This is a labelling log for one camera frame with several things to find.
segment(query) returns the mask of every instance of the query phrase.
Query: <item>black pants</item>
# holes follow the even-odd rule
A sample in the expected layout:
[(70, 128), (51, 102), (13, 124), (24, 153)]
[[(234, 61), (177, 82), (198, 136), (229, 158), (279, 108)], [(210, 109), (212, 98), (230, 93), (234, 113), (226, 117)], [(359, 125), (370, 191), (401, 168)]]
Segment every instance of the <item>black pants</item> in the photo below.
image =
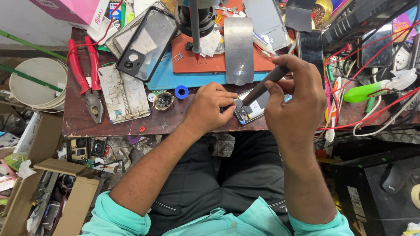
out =
[(259, 196), (273, 205), (271, 209), (288, 226), (284, 172), (273, 135), (270, 131), (231, 135), (234, 150), (231, 157), (222, 159), (218, 175), (205, 138), (187, 150), (151, 207), (147, 235), (162, 235), (217, 207), (238, 216)]

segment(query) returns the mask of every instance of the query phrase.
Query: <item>pink box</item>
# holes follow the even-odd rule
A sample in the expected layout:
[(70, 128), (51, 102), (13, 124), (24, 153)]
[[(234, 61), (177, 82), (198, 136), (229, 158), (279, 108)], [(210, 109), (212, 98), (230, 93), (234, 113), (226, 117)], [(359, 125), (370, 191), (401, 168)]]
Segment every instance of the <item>pink box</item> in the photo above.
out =
[(72, 27), (98, 30), (109, 0), (29, 0)]

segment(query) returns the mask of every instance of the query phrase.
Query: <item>person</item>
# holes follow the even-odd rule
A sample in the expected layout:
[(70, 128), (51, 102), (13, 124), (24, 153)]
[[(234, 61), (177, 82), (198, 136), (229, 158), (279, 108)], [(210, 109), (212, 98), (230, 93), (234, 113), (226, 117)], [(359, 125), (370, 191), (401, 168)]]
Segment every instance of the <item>person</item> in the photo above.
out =
[[(83, 235), (353, 235), (314, 155), (326, 108), (321, 76), (294, 55), (272, 61), (293, 79), (265, 83), (269, 131), (233, 133), (232, 155), (216, 174), (202, 137), (232, 118), (238, 95), (201, 86), (181, 124), (98, 196)], [(284, 102), (285, 93), (293, 98)]]

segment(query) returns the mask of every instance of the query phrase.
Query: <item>blue repair mat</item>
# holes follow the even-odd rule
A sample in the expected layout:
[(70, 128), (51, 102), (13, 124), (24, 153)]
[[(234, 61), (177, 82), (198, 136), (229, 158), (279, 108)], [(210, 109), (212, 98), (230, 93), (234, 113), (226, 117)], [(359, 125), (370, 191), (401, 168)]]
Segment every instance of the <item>blue repair mat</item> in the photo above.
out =
[[(268, 72), (254, 72), (254, 81), (261, 81)], [(178, 85), (187, 88), (200, 87), (210, 82), (226, 84), (226, 73), (183, 73), (174, 74), (172, 70), (172, 50), (165, 52), (147, 87), (149, 90), (174, 89)]]

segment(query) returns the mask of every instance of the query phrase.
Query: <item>turquoise shirt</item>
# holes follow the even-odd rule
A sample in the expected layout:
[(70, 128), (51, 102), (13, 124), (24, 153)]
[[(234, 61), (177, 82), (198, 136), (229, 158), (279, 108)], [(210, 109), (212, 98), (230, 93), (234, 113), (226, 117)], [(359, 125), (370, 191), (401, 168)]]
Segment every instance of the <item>turquoise shirt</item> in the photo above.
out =
[[(146, 235), (150, 228), (150, 218), (144, 217), (116, 204), (104, 192), (96, 199), (93, 217), (83, 228), (84, 236), (136, 236)], [(308, 225), (289, 215), (295, 236), (353, 236), (347, 219), (337, 211), (328, 224)], [(164, 236), (291, 236), (289, 230), (277, 217), (268, 204), (259, 197), (240, 216), (225, 214), (216, 208), (196, 220), (170, 230)]]

